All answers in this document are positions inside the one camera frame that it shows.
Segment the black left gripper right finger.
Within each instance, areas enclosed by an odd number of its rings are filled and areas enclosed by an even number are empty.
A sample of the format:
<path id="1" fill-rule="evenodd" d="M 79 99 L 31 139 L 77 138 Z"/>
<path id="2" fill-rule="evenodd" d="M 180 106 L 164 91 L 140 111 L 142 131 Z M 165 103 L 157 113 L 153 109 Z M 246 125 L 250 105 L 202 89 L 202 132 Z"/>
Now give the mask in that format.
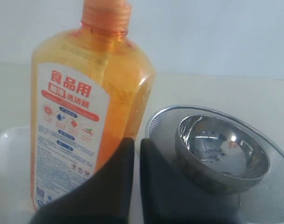
<path id="1" fill-rule="evenodd" d="M 228 201 L 192 184 L 173 169 L 151 139 L 140 143 L 140 192 L 146 224 L 238 224 Z"/>

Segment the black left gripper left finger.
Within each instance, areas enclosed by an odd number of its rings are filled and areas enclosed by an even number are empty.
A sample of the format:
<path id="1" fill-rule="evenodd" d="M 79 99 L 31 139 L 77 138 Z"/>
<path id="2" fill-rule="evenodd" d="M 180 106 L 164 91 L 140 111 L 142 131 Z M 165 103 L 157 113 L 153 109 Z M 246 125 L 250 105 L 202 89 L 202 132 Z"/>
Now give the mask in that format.
<path id="1" fill-rule="evenodd" d="M 132 195 L 134 140 L 124 138 L 88 181 L 40 208 L 32 224 L 127 224 Z"/>

